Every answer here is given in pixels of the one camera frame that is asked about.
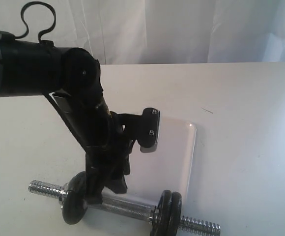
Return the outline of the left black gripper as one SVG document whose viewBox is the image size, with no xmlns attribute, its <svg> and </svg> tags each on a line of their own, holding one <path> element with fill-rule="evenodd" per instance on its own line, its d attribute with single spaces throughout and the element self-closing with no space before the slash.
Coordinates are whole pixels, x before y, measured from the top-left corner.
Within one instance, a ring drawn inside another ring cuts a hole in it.
<svg viewBox="0 0 285 236">
<path fill-rule="evenodd" d="M 101 205 L 104 186 L 115 194 L 127 193 L 125 176 L 131 173 L 130 154 L 135 140 L 88 137 L 85 140 L 85 200 Z"/>
</svg>

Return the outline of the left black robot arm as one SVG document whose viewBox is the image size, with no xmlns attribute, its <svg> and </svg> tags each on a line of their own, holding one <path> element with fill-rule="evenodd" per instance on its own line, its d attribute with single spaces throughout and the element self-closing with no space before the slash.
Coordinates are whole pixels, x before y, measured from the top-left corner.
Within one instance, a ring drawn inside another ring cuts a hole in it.
<svg viewBox="0 0 285 236">
<path fill-rule="evenodd" d="M 42 95 L 85 151 L 85 171 L 71 195 L 102 202 L 104 188 L 127 192 L 129 154 L 135 138 L 123 114 L 109 110 L 100 63 L 82 48 L 32 43 L 0 31 L 0 97 Z"/>
</svg>

